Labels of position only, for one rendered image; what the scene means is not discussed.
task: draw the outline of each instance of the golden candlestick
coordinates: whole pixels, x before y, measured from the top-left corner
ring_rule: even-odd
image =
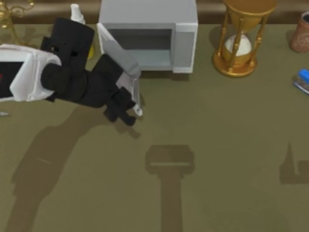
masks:
[[[26,43],[18,38],[12,17],[23,17],[26,11],[31,10],[34,7],[34,0],[27,0],[27,2],[29,7],[19,5],[9,7],[6,0],[0,0],[0,27],[2,29],[8,29],[11,32],[16,45],[26,45]]]
[[[256,68],[256,53],[262,42],[267,18],[275,10],[277,0],[224,0],[224,4],[225,19],[219,47],[213,55],[213,65],[220,73],[230,77],[247,76]],[[237,32],[224,43],[229,18]],[[258,24],[261,27],[252,49],[245,33]]]

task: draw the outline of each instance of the yellow bottle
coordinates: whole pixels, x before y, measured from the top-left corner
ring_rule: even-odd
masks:
[[[86,24],[85,20],[84,20],[84,16],[79,8],[79,5],[77,4],[71,4],[71,20],[78,22],[78,23],[82,23],[82,24]],[[95,53],[95,49],[93,44],[90,47],[90,51],[89,51],[89,55],[88,55],[88,59],[91,59],[93,57]]]

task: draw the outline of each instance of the gray box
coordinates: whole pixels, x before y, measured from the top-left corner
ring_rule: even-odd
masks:
[[[193,71],[195,0],[102,0],[99,23],[142,71]]]

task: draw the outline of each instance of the hourglass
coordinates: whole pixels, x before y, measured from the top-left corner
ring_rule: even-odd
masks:
[[[247,76],[256,68],[256,53],[262,42],[267,18],[276,8],[277,0],[224,0],[224,3],[225,18],[219,47],[213,55],[213,65],[220,73],[230,77]],[[229,18],[236,34],[224,43]],[[245,33],[259,24],[261,27],[252,46]]]

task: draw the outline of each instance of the brown cup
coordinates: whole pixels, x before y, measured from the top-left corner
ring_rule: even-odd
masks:
[[[309,12],[301,15],[296,31],[290,42],[290,48],[298,53],[309,51]]]

